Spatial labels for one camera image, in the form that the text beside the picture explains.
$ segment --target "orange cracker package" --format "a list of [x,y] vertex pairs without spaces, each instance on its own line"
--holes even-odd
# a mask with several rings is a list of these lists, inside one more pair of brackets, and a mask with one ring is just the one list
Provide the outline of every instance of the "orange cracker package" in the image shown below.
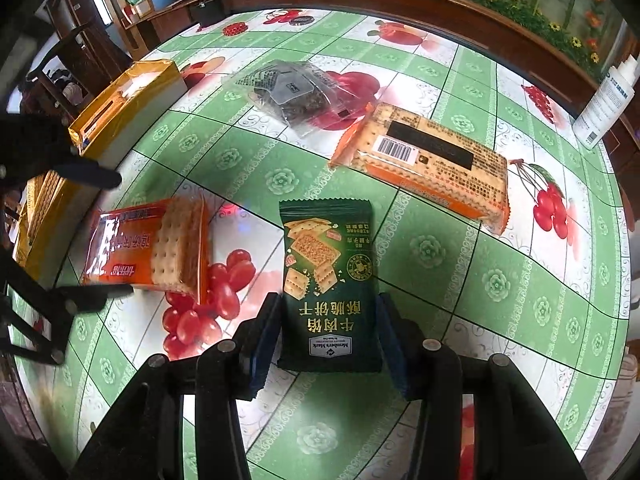
[[380,103],[343,134],[343,164],[426,197],[500,235],[509,221],[507,160],[420,115]]
[[96,219],[83,283],[207,294],[207,205],[203,197],[173,197],[101,213]]

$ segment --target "screw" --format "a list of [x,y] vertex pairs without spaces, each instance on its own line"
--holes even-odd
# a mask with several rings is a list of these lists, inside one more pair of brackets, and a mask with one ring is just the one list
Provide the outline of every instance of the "screw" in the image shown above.
[[429,350],[431,352],[435,352],[440,350],[440,348],[442,347],[442,345],[440,344],[440,341],[438,341],[437,339],[425,339],[422,342],[422,348],[424,348],[425,350]]
[[51,351],[51,358],[59,365],[65,362],[65,355],[57,348]]
[[152,355],[147,363],[152,368],[159,368],[166,362],[166,357],[162,354]]
[[78,306],[74,300],[65,300],[65,310],[75,316],[78,313]]
[[232,352],[233,350],[236,349],[236,343],[234,342],[233,339],[223,339],[216,345],[216,348],[220,352],[224,352],[224,353]]
[[494,354],[491,356],[491,359],[498,366],[509,366],[511,359],[509,359],[505,354]]

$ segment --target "cracker package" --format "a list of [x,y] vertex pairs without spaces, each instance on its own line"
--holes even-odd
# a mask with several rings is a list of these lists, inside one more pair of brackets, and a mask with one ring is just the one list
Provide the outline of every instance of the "cracker package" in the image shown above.
[[82,274],[84,283],[130,283],[193,296],[207,294],[207,205],[176,196],[101,213]]
[[285,229],[282,355],[307,372],[377,372],[371,245],[366,200],[280,202]]
[[380,103],[340,138],[344,164],[419,194],[500,235],[509,221],[507,160],[420,115]]

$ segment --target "black label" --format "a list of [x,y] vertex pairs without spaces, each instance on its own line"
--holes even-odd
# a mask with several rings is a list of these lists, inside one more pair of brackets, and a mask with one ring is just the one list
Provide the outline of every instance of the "black label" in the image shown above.
[[439,139],[428,133],[416,130],[408,124],[392,121],[386,135],[387,137],[402,140],[402,142],[406,142],[421,150],[427,150],[434,155],[441,156],[466,170],[470,170],[474,163],[474,154],[469,150],[460,148],[460,146],[451,144],[446,140]]

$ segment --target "clear plastic bag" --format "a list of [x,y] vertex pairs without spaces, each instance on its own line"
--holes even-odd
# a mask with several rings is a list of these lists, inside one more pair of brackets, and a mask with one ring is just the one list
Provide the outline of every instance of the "clear plastic bag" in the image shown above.
[[260,68],[240,71],[223,87],[244,96],[298,134],[356,118],[371,101],[369,95],[354,94],[304,61],[270,61]]

